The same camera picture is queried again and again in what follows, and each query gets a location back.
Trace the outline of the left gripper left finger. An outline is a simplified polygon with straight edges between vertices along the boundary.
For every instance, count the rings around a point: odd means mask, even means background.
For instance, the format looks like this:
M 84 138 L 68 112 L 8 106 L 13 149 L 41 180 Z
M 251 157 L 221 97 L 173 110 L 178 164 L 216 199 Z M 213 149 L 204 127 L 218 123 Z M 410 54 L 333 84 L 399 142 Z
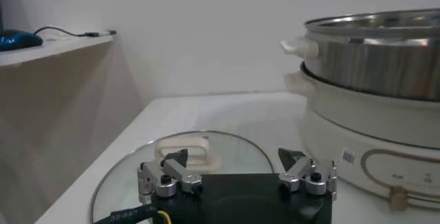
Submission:
M 142 162 L 137 168 L 139 202 L 143 205 L 153 197 L 170 199 L 178 192 L 199 197 L 204 190 L 200 174 L 186 167 L 188 150 L 167 154 L 160 162 Z

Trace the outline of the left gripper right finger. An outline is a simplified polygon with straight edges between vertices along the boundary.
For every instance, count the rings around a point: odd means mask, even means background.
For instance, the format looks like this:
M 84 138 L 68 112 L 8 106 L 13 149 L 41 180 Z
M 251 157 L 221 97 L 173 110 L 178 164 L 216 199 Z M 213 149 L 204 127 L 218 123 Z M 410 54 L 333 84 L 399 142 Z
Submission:
M 278 157 L 285 169 L 278 180 L 288 192 L 304 190 L 316 197 L 329 194 L 336 200 L 338 175 L 334 160 L 315 162 L 303 152 L 286 148 L 278 149 Z

